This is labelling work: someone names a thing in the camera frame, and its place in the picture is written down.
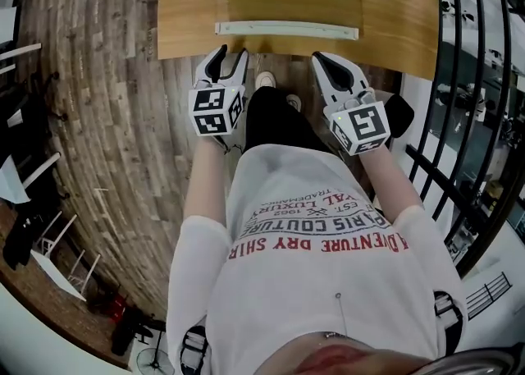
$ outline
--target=white chair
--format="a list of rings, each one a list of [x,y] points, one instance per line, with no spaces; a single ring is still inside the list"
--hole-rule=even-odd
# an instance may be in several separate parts
[[[95,267],[96,267],[96,265],[97,265],[97,263],[98,263],[98,261],[100,259],[100,254],[99,254],[99,255],[97,255],[97,258],[95,259],[95,261],[93,263],[93,266],[91,266],[91,268],[89,269],[87,276],[85,276],[85,277],[76,276],[74,274],[75,270],[76,270],[76,267],[79,265],[80,260],[82,259],[82,257],[84,257],[84,253],[85,253],[85,249],[82,249],[82,253],[76,259],[75,264],[71,268],[69,276],[67,277],[67,281],[70,282],[71,285],[73,287],[75,287],[75,289],[77,289],[82,296],[84,296],[84,290],[85,290],[85,287],[88,285],[88,280],[91,277],[91,275],[93,274],[93,271],[94,271],[94,269],[95,269]]]
[[[39,237],[39,240],[37,240],[37,247],[40,248],[40,251],[42,251],[42,254],[49,258],[51,256],[51,252],[57,246],[58,241],[62,239],[66,231],[69,229],[69,226],[73,224],[75,219],[77,218],[77,215],[73,216],[70,221],[64,226],[64,229],[58,234],[57,238],[55,240],[50,240],[49,238],[46,238],[46,234],[48,233],[49,229],[53,225],[54,222],[57,221],[57,219],[62,215],[62,212],[59,212],[58,215],[55,216],[55,218],[49,223],[48,227],[45,228],[42,235]]]
[[[58,234],[55,240],[50,240],[49,238],[46,238],[46,234],[48,233],[49,229],[61,215],[62,215],[62,212],[59,212],[55,216],[55,218],[49,223],[49,225],[45,228],[42,235],[39,237],[39,239],[36,242],[37,249],[32,249],[31,255],[36,260],[40,268],[42,268],[42,270],[49,276],[49,278],[58,287],[60,287],[62,290],[64,290],[68,294],[73,295],[76,298],[85,301],[85,297],[82,294],[84,293],[85,287],[88,284],[88,280],[93,274],[93,270],[95,269],[95,266],[97,265],[98,260],[100,259],[100,254],[95,259],[95,262],[93,266],[90,268],[88,275],[86,277],[77,277],[73,274],[80,260],[82,259],[84,255],[84,251],[76,260],[75,265],[71,269],[68,277],[65,277],[62,273],[60,273],[58,268],[51,261],[51,252],[57,246],[58,242],[62,239],[67,229],[73,224],[73,222],[77,218],[77,215],[73,216],[70,219],[70,221],[64,226],[64,229],[62,229],[62,231],[60,232],[60,234]]]
[[[31,201],[25,189],[60,159],[60,156],[60,153],[56,152],[22,182],[16,170],[15,162],[12,156],[9,155],[0,167],[0,199],[5,199],[15,204]]]
[[[10,66],[6,67],[0,67],[0,75],[7,73],[8,71],[15,70],[16,66],[14,64],[11,64]]]

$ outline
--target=black pants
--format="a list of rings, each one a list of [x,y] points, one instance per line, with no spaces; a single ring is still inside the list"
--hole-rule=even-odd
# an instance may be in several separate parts
[[[331,153],[306,117],[286,102],[286,94],[269,86],[253,94],[246,117],[244,151],[260,144],[284,144]]]

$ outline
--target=chair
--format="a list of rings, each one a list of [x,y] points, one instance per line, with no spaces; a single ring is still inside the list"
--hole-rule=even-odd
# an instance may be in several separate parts
[[[9,155],[0,167],[0,198],[15,204],[29,202],[31,199],[25,189],[60,159],[60,156],[60,153],[52,155],[22,182],[16,170],[15,162]]]
[[[42,252],[42,254],[47,258],[51,256],[51,252],[53,251],[55,246],[57,246],[58,241],[64,236],[66,231],[69,229],[69,226],[71,226],[73,222],[75,221],[75,219],[78,217],[77,215],[73,216],[70,219],[70,221],[66,224],[66,226],[64,226],[64,229],[62,229],[62,231],[60,232],[60,234],[58,234],[55,240],[50,240],[49,238],[46,238],[45,236],[48,233],[49,229],[51,229],[51,226],[53,225],[53,223],[56,222],[57,219],[61,215],[62,215],[62,211],[60,211],[55,216],[55,218],[51,221],[51,223],[49,223],[49,225],[44,229],[42,235],[39,237],[39,239],[36,242],[37,247],[40,248],[40,251]]]
[[[0,53],[0,61],[7,60],[8,58],[11,58],[11,57],[20,56],[21,54],[26,54],[31,51],[40,50],[41,48],[42,48],[41,43],[34,43],[31,45],[26,45],[25,47],[16,48],[11,51],[6,51],[4,53]]]
[[[39,239],[36,242],[36,248],[31,250],[31,255],[36,260],[36,262],[39,264],[40,268],[55,282],[55,284],[60,287],[65,292],[69,293],[70,295],[75,296],[76,298],[85,301],[85,297],[83,296],[85,287],[88,284],[88,280],[91,278],[91,275],[93,274],[93,271],[100,259],[100,254],[95,259],[93,265],[88,271],[88,274],[86,277],[81,277],[78,275],[75,275],[75,270],[77,269],[80,260],[84,256],[84,251],[82,251],[82,254],[77,258],[75,261],[75,264],[71,268],[71,271],[67,277],[62,275],[60,271],[57,269],[57,267],[53,264],[51,261],[51,253],[57,246],[58,242],[62,239],[64,234],[66,234],[67,229],[73,224],[75,219],[77,218],[77,215],[74,215],[69,222],[64,226],[62,231],[58,234],[57,238],[54,240],[50,240],[49,238],[46,238],[46,235],[53,226],[53,224],[57,221],[57,219],[62,215],[62,212],[59,212],[53,220],[48,224],[48,226],[44,229],[42,232],[42,235],[39,237]]]
[[[75,287],[79,293],[81,295],[84,296],[84,290],[85,290],[85,287],[88,285],[88,280],[89,278],[91,277],[91,275],[93,274],[93,271],[95,269],[95,267],[97,266],[97,263],[100,259],[100,254],[97,255],[97,258],[95,259],[93,265],[91,266],[91,268],[89,269],[88,271],[88,274],[86,277],[81,277],[81,276],[76,276],[74,273],[75,273],[75,270],[76,270],[76,267],[79,265],[80,263],[80,260],[82,259],[82,257],[84,257],[84,253],[85,253],[85,249],[82,249],[82,253],[80,253],[79,257],[76,259],[75,261],[75,264],[73,265],[73,267],[71,268],[71,271],[69,273],[69,276],[67,277],[67,280],[73,285],[73,287]]]

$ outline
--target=white t-shirt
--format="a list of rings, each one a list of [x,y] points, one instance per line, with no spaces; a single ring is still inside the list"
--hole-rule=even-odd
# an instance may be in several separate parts
[[[185,333],[204,317],[202,373],[213,375],[252,374],[311,332],[436,359],[445,353],[438,290],[467,321],[461,281],[434,221],[412,207],[391,225],[329,153],[250,149],[231,187],[227,226],[191,217],[180,229],[167,316],[176,373]]]

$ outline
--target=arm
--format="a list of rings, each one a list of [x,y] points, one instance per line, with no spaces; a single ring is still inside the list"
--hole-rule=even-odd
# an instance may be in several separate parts
[[[230,248],[226,228],[207,217],[192,216],[180,228],[171,264],[166,321],[168,353],[177,374],[182,374],[182,341],[191,327],[205,326],[213,287]]]
[[[386,146],[359,155],[376,191],[383,213],[390,222],[410,206],[422,207],[418,192],[401,171]]]
[[[184,219],[204,216],[226,226],[224,151],[210,137],[199,137],[189,179]]]

